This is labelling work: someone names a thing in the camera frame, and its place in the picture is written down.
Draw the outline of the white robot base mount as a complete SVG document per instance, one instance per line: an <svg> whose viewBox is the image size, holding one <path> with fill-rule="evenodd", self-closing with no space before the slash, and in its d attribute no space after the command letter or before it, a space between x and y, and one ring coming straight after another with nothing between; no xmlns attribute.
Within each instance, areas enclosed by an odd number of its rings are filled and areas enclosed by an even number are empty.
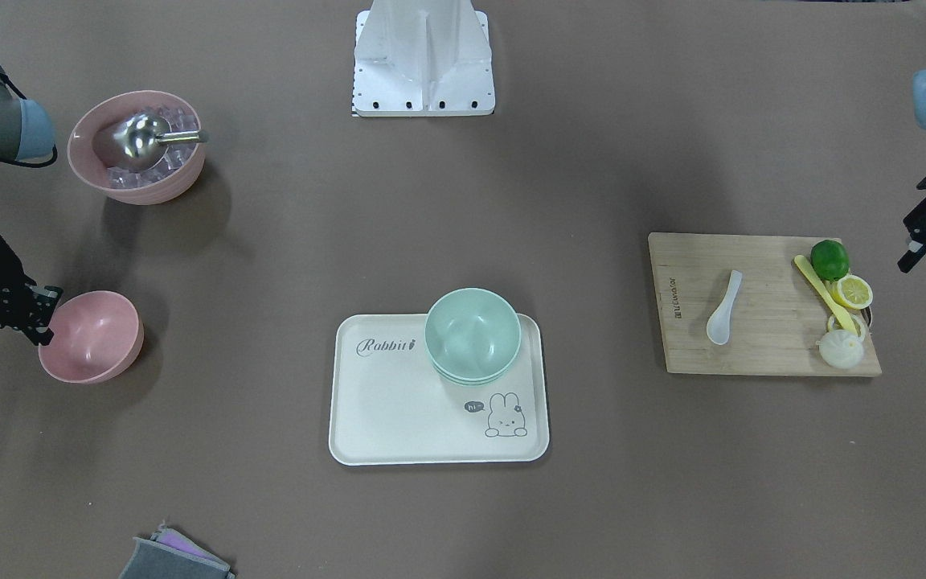
<svg viewBox="0 0 926 579"><path fill-rule="evenodd" d="M356 16L354 56L357 117L494 113L489 19L470 1L375 1Z"/></svg>

